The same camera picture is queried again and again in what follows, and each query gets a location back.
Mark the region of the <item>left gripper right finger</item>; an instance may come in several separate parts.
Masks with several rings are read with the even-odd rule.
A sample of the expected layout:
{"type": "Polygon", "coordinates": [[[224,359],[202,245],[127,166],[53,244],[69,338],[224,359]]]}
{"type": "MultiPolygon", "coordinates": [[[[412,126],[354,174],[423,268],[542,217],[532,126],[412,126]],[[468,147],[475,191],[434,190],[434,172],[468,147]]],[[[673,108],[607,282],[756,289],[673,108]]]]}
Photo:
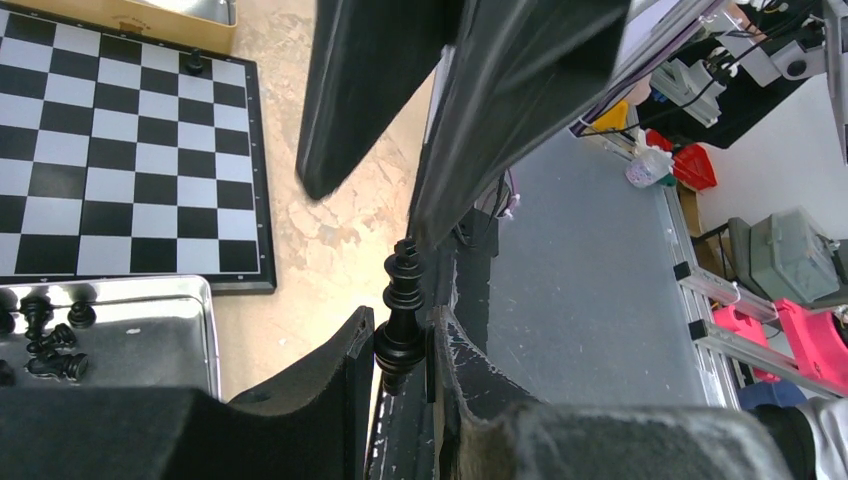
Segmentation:
{"type": "Polygon", "coordinates": [[[752,416],[712,407],[541,402],[496,367],[445,306],[434,329],[437,479],[788,479],[752,416]]]}

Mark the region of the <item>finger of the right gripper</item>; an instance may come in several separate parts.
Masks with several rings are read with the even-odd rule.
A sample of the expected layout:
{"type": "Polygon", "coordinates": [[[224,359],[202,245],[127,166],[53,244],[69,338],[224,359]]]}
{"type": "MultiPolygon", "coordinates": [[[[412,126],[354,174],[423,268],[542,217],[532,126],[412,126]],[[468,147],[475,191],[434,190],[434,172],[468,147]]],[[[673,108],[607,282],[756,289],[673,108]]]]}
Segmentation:
{"type": "Polygon", "coordinates": [[[463,6],[317,2],[296,159],[311,199],[331,195],[365,158],[455,39],[463,6]]]}
{"type": "Polygon", "coordinates": [[[469,1],[426,140],[409,233],[428,249],[614,75],[627,1],[469,1]]]}

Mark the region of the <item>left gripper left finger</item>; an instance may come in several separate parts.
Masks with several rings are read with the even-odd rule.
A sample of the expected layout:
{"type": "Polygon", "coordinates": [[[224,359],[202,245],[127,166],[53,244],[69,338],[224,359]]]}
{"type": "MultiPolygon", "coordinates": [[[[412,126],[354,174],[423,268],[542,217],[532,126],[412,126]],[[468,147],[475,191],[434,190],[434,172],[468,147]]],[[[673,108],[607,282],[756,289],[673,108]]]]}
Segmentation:
{"type": "Polygon", "coordinates": [[[7,388],[5,479],[359,479],[374,312],[223,403],[194,388],[7,388]]]}

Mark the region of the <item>black chess king piece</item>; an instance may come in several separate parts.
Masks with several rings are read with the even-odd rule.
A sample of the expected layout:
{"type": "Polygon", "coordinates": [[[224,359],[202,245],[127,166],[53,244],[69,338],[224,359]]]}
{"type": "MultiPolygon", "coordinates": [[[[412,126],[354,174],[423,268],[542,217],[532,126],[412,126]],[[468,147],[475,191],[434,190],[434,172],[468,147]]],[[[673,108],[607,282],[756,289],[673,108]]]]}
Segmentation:
{"type": "Polygon", "coordinates": [[[390,316],[375,330],[374,354],[383,371],[383,391],[397,396],[407,375],[425,358],[426,350],[425,329],[416,317],[425,295],[421,289],[423,267],[415,241],[398,241],[394,253],[385,260],[384,269],[390,282],[383,292],[383,301],[390,316]]]}

